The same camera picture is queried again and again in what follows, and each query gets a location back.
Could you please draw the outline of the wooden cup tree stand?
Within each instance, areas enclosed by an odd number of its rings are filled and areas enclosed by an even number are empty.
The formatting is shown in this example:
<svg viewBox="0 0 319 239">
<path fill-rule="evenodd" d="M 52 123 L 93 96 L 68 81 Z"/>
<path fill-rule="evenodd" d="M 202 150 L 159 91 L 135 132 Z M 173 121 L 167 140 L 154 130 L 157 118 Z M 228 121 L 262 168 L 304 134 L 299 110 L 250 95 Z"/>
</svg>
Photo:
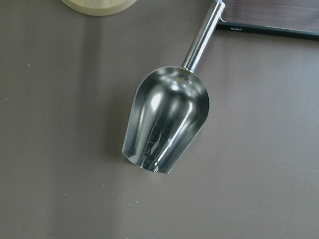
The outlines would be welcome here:
<svg viewBox="0 0 319 239">
<path fill-rule="evenodd" d="M 136 0 L 62 0 L 71 9 L 90 16 L 109 16 L 131 7 Z"/>
</svg>

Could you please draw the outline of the steel ice scoop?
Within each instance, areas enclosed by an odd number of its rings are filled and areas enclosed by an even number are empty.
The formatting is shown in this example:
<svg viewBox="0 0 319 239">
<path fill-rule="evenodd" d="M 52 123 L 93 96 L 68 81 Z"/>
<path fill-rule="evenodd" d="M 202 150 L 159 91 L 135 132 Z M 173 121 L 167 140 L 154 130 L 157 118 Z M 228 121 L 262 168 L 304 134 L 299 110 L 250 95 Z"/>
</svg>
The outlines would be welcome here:
<svg viewBox="0 0 319 239">
<path fill-rule="evenodd" d="M 139 85 L 122 148 L 131 163 L 168 174 L 201 130 L 209 95 L 195 69 L 224 9 L 212 1 L 183 64 L 158 68 Z"/>
</svg>

